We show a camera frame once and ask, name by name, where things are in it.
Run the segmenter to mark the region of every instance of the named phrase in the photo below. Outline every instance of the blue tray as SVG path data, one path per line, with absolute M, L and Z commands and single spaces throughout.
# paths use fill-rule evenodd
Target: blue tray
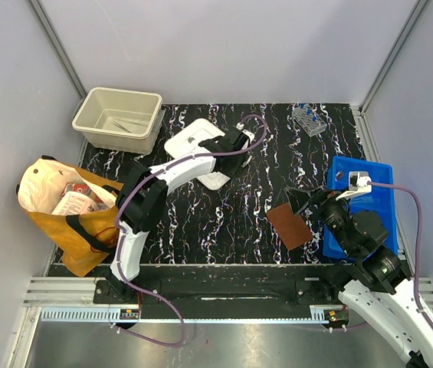
M 347 188 L 349 185 L 349 171 L 367 171 L 373 182 L 393 184 L 393 169 L 390 165 L 335 156 L 332 161 L 332 167 L 327 174 L 327 186 L 331 189 Z M 342 172 L 343 176 L 339 180 L 336 180 L 338 172 Z M 352 213 L 363 209 L 378 212 L 383 226 L 385 226 L 389 233 L 388 238 L 385 240 L 385 246 L 397 255 L 399 253 L 399 244 L 397 242 L 393 189 L 373 186 L 371 193 L 351 199 Z M 346 257 L 340 245 L 327 228 L 323 236 L 323 254 L 331 258 L 350 259 Z

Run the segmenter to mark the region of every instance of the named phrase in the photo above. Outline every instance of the black marble table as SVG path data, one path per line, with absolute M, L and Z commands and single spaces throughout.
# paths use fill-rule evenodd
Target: black marble table
M 359 135 L 348 104 L 313 104 L 313 112 L 328 123 L 314 137 L 292 119 L 297 104 L 167 105 L 162 129 L 148 156 L 86 148 L 82 167 L 116 181 L 134 162 L 145 166 L 169 161 L 163 149 L 168 138 L 198 118 L 225 130 L 242 117 L 258 113 L 267 120 L 270 133 L 252 153 L 249 167 L 218 191 L 193 180 L 169 195 L 166 213 L 151 232 L 142 263 L 164 264 L 290 264 L 328 263 L 321 251 L 323 228 L 310 223 L 313 240 L 288 251 L 265 215 L 287 201 L 284 187 L 320 186 L 334 156 L 364 158 Z M 256 132 L 258 123 L 248 128 Z M 54 261 L 61 263 L 61 252 Z

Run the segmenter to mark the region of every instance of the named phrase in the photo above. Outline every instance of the gray floor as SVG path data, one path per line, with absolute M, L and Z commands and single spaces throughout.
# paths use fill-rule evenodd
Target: gray floor
M 176 341 L 175 324 L 140 324 L 134 329 Z M 165 348 L 106 324 L 40 323 L 29 368 L 96 367 L 404 367 L 395 351 L 371 328 L 347 333 L 299 330 L 291 325 L 189 325 L 190 340 Z

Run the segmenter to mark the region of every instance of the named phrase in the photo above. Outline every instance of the red package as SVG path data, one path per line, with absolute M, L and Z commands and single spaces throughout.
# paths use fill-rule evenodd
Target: red package
M 103 203 L 102 199 L 100 199 L 97 194 L 85 183 L 76 184 L 75 182 L 68 182 L 63 189 L 63 192 L 61 193 L 61 198 L 64 197 L 64 195 L 67 192 L 77 192 L 81 193 L 92 200 L 94 200 L 96 203 Z

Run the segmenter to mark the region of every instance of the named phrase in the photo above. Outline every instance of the beige plastic bin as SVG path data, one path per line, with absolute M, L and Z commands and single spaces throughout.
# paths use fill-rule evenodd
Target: beige plastic bin
M 159 94 L 97 87 L 89 92 L 73 119 L 94 147 L 150 154 L 162 126 Z

